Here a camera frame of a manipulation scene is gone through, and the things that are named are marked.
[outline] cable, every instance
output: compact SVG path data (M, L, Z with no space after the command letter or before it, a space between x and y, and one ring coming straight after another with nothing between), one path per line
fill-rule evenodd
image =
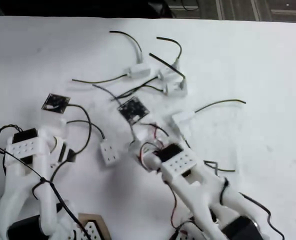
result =
M67 122L67 124L71 124L71 123L88 123L88 121L86 121L86 120L73 120L73 121L68 121ZM106 138L104 132L96 124L91 123L91 125L93 127L95 127L96 129L98 129L98 131L101 134L102 139L105 139Z
M179 52L179 54L177 56L177 60L180 58L180 56L182 55L183 49L182 49L182 46L180 45L179 42L177 42L176 40L173 40L171 38L166 38L166 37L161 37L161 36L157 36L156 38L158 40L165 40L165 41L169 41L169 42L173 42L173 43L177 44L179 46L179 48L180 48L180 52Z
M230 170L230 169L221 169L221 168L218 168L218 162L216 162L216 161L206 161L206 160L204 160L203 161L203 163L207 166L207 167L209 167L209 168L211 168L211 169L215 169L215 171L219 171L219 172L226 172L226 173L234 173L234 172L236 172L236 170Z
M229 181L227 180L227 178L224 178L224 184L223 184L223 187L222 187L222 190L220 192L220 196L219 196L219 202L221 205L223 205L223 196L224 196L224 193L226 191L226 189L228 188L229 186ZM240 192L240 194L245 198L247 199L248 201L252 202L253 204L257 205L258 207L260 207L262 210L264 210L267 214L268 214L268 217L267 217L267 223L268 225L276 232L278 233L281 237L282 237L282 240L285 240L285 236L284 234L279 231L276 227L273 226L273 224L271 223L271 218L272 218L272 213L271 211L265 207L264 205L262 205L260 202L252 199L251 197L243 194Z
M10 156L12 156L14 159L16 159L17 161L21 162L23 165L25 165L27 168L29 168L31 171L33 171L35 174L37 174L40 178L42 177L38 172L36 172L31 166L29 166L28 164L26 164L24 161L20 160L19 158L15 157L13 154L11 154L10 152L2 149L0 147L0 151L3 152L3 154L8 154Z
M38 188L39 186L41 186L44 183L48 183L50 185L50 187L52 188L54 194L56 195L57 199L59 200L61 206L65 209L65 211L68 213L68 215L72 218L72 220L81 228L81 230L83 231L83 233L85 234L85 236L91 240L91 236L89 235L89 233L87 232L87 230L85 229L85 227L82 225L82 223L78 220L78 218L72 213L72 211L68 208L68 206L65 204L65 201L63 200L62 196L59 194L58 190L55 187L55 184L52 181L48 181L46 180L44 177L42 177L40 179L40 182L35 185L32 188L32 194L33 196L36 198L35 196L35 190L36 188Z
M61 164L60 164L60 165L54 170L54 172L53 172L53 174L52 174L52 176L51 176L51 178L50 178L50 181L51 181L51 182L54 181L54 178L55 178L57 172L59 171L59 169L60 169L65 163L69 162L70 159L74 158L76 155L80 154L82 151L85 150L85 148L88 146L89 141L90 141L90 138L91 138L91 136L92 136L92 130L93 130L93 128L92 128L92 121L91 121L90 116L89 116L88 112L86 111L86 109L84 109L82 106L77 105L77 104L68 104L67 106L68 106L68 107L77 107L77 108L80 108L81 110L83 110L84 114L85 114L86 117L87 117L87 120L88 120L87 122L89 123L89 134L88 134L88 138L87 138L87 141L86 141L85 145L84 145L79 151L77 151L77 152L75 152L74 154L72 154L71 157L67 157L67 159L66 159L65 161L63 161L63 162L62 162L62 163L61 163Z
M160 126L158 126L157 124L154 124L154 123L141 123L141 125L148 125L148 126L152 126L156 129L159 129L161 130L167 137L169 137L169 134L168 132L166 132L163 128L161 128Z
M192 11L196 11L196 10L199 10L200 9L200 5L199 5L199 1L198 0L196 0L196 4L197 4L198 7L197 8L194 8L194 9L186 8L186 6L184 4L184 0L180 0L180 1L181 1L181 5L182 5L183 9L185 9L186 11L192 12Z
M174 68L173 66L171 66L169 63L165 62L164 60L162 60L161 58L157 57L156 55L149 53L150 57L153 57L154 59L156 59L157 61L161 62L162 64L166 65L168 68L170 68L171 70L173 70L175 73L179 74L180 76L182 76L183 79L186 79L185 75L183 75L180 71L178 71L176 68Z
M260 207L262 210L264 210L267 214L268 214L268 218L267 218L267 222L268 222L268 225L276 232L278 233L281 237L282 237L282 240L285 240L285 236L284 234L279 231L277 228L275 228L272 223L271 223L271 218L272 218L272 213L270 212L270 210L265 207L264 205L262 205L260 202L252 199L250 196L247 196L243 193L240 193L245 199L249 200L250 202L252 202L253 204L256 204L258 207Z
M44 183L49 183L50 187L52 188L54 194L56 195L56 197L58 198L60 204L62 205L62 207L66 210L66 212L69 214L69 216L73 219L73 221L79 225L79 227L82 229L82 231L84 232L84 234L87 236L88 240L91 240L91 237L89 236L87 230L84 228L84 226L80 223L80 221L76 218L76 216L70 211L70 209L67 207L67 205L65 204L64 200L62 199L61 195L59 194L59 192L57 191L55 185L53 182L46 180L44 177L42 177L38 172L36 172L32 167L30 167L28 164L26 164L25 162L23 162L22 160L20 160L19 158L15 157L14 155L12 155L11 153L9 153L6 150L3 150L0 147L0 151L3 151L4 154L8 154L11 157L13 157L14 159L16 159L17 161L21 162L23 165L25 165L27 168L29 168L31 171L33 171L35 174L37 174L38 177L40 177L40 182L34 186L32 188L32 194L35 195L34 190L39 187L40 185L44 184Z
M169 185L169 183L168 182L164 182L169 188L170 188L170 190L171 190L171 193L172 193L172 195L173 195L173 198L174 198L174 206L173 206L173 209L172 209L172 212L171 212L171 217L170 217L170 223L171 223L171 226L174 228L174 229L177 229L179 226L177 226L177 227L175 227L175 225L174 225L174 214L175 214L175 210L176 210L176 208L177 208L177 197L176 197L176 195L175 195L175 192L174 192L174 190L172 189L172 187Z
M131 96L132 94L134 94L135 92L137 92L140 88L143 88L144 86L146 86L148 83L152 82L153 80L157 79L158 77L155 76L152 79L149 79L148 81L145 81L143 84L136 86L122 94L120 94L119 96L117 96L117 99L123 99L123 98L127 98L129 96Z
M123 35L126 35L128 36L129 38L131 38L132 40L134 40L134 42L137 44L141 54L143 54L143 51L142 51L142 48L140 47L139 43L136 41L136 39L134 39L132 36L130 36L128 33L125 33L123 31L109 31L110 33L112 34L123 34Z
M79 83L84 83L84 84L103 84L103 83L108 83L108 82L111 82L111 81L121 79L122 77L126 77L126 76L127 76L127 74L123 74L123 75L117 76L115 78L112 78L112 79L109 79L109 80L104 80L104 81L83 81L83 80L77 80L77 79L72 79L72 81L79 82Z
M226 103L226 102L239 102L239 103L242 103L242 104L246 104L245 101L242 101L242 100L239 100L239 99L227 99L227 100L221 100L221 101L215 101L213 103L210 103L206 106L203 106L202 108L199 108L198 110L194 111L195 113L198 113L200 112L201 110L204 110L212 105L215 105L215 104L220 104L220 103Z
M7 129L7 128L14 128L14 129L16 129L19 133L23 131L23 129L22 129L21 127L19 127L19 126L17 126L17 125L14 125L14 124L9 124L9 125L2 126L2 127L0 128L0 134L2 133L2 131L3 131L4 129Z
M96 85L96 84L93 84L93 86L94 86L95 88L101 89L101 90L105 91L106 93L110 94L110 95L113 97L113 99L115 99L115 100L117 101L117 103L119 104L119 106L120 106L120 107L122 106L122 103L120 102L120 100L119 100L119 99L118 99L118 98L117 98L117 97L116 97L111 91L109 91L108 89L106 89L106 88L104 88L104 87L102 87L102 86L98 86L98 85ZM133 140L132 140L131 143L134 143L134 142L136 141L136 136L135 136L135 133L134 133L134 128L133 128L132 124L131 124L129 121L127 121L127 123L128 123L129 126L130 126L131 135L132 135L132 137L133 137Z

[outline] white table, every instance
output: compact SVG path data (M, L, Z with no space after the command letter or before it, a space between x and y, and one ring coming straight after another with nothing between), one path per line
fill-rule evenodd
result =
M170 99L140 90L138 96L155 116L167 121L171 113L213 101L247 101L200 113L191 122L194 133L188 139L201 160L237 159L240 190L269 207L274 225L286 239L296 240L296 23L0 17L0 127L35 127L46 96L57 93L85 106L108 138L120 149L126 146L129 127L116 103L108 101L110 96L71 83L72 78L109 79L135 63L130 41L109 30L134 36L154 69L161 65L149 52L170 63L178 54L176 45L156 36L181 43L189 94ZM124 79L105 87L118 94L142 82ZM77 109L65 113L71 120L84 118L82 114ZM2 146L11 134L12 130L2 134ZM74 149L86 137L86 125L70 127L68 142ZM79 212L101 214L114 240L168 239L174 200L160 175L146 173L126 154L122 164L105 169L99 142L94 132L94 147L79 155L65 176L58 175L62 196ZM0 156L0 195L4 179ZM35 211L36 202L30 199L25 214ZM181 204L176 223L184 211ZM280 239L268 232L272 240Z

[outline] circuit board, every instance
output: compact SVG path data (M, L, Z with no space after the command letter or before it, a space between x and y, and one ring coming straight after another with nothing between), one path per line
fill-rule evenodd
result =
M50 93L41 109L63 114L70 101L70 97Z
M118 111L131 125L134 125L150 113L136 96L118 107Z

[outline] white plastic housing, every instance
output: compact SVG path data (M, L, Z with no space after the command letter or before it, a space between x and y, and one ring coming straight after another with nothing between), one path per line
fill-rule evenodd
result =
M132 79L143 79L149 77L151 68L146 63L136 64L127 70L127 76Z
M185 97L188 94L187 81L185 79L169 81L164 87L164 92L169 97Z
M101 142L100 149L104 164L107 167L110 167L119 161L118 153L114 148L113 144L108 139L104 139Z

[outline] dark floor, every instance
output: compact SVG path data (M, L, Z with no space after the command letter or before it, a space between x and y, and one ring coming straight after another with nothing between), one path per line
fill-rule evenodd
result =
M165 0L178 19L295 22L296 0Z

